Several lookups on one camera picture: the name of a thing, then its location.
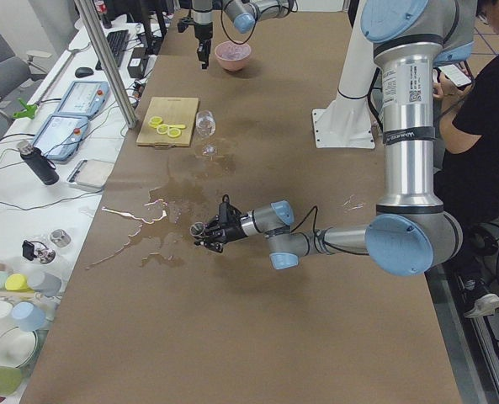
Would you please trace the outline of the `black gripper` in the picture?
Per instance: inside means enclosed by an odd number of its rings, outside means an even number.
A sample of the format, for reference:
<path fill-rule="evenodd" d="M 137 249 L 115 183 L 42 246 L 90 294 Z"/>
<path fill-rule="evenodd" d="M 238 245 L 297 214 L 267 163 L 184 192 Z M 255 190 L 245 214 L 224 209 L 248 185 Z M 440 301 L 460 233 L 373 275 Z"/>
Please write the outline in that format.
<path fill-rule="evenodd" d="M 247 231 L 251 222 L 251 213 L 242 214 L 228 201 L 223 201 L 220 203 L 218 216 L 204 225 L 204 233 L 213 234 L 214 238 L 198 238 L 194 241 L 194 245 L 205 247 L 215 253 L 223 253 L 224 245 L 228 242 L 249 236 Z"/>
<path fill-rule="evenodd" d="M 201 68 L 206 70 L 210 63 L 210 47 L 213 38 L 212 12 L 194 11 L 194 33 L 199 41 L 197 55 Z"/>

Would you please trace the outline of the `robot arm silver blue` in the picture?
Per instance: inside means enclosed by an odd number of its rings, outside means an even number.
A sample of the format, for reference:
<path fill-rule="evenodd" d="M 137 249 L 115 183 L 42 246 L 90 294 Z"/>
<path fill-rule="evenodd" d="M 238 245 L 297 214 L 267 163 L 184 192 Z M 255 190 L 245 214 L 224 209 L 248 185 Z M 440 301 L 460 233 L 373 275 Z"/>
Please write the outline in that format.
<path fill-rule="evenodd" d="M 252 31 L 257 22 L 265 19 L 281 19 L 295 9 L 296 1 L 221 1 L 220 10 L 241 34 Z M 192 1 L 186 24 L 194 27 L 198 40 L 197 56 L 202 69 L 209 66 L 213 39 L 213 2 Z"/>
<path fill-rule="evenodd" d="M 320 147 L 367 146 L 371 88 L 381 81 L 385 193 L 369 224 L 297 232 L 285 201 L 244 213 L 223 199 L 209 222 L 191 226 L 196 243 L 221 252 L 228 242 L 262 234 L 276 269 L 304 256 L 340 252 L 367 255 L 399 276 L 453 257 L 463 233 L 433 192 L 433 70 L 470 56 L 476 7 L 474 1 L 358 5 L 337 96 L 314 111 L 313 128 Z"/>

